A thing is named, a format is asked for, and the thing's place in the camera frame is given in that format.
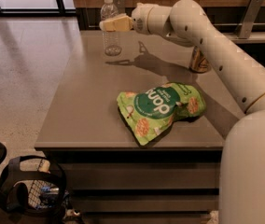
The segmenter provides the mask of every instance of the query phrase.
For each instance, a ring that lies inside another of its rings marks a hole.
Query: plastic bottle
[[[113,18],[119,14],[113,0],[105,0],[101,10],[101,20],[104,21]],[[117,56],[121,53],[119,32],[103,32],[105,54],[108,56]]]

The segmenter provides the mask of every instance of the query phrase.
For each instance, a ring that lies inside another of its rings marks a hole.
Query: logo on bag
[[[180,100],[179,94],[171,87],[157,87],[135,96],[136,111],[148,118],[162,119],[170,116],[175,103]]]

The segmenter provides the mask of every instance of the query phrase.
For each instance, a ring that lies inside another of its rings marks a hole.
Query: floor
[[[34,143],[78,38],[76,18],[0,18],[0,142],[7,162]]]

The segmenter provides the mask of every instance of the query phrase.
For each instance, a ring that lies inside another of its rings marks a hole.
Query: chip bag
[[[159,136],[175,121],[198,117],[206,108],[198,90],[173,82],[145,93],[121,92],[117,101],[120,113],[141,146]]]

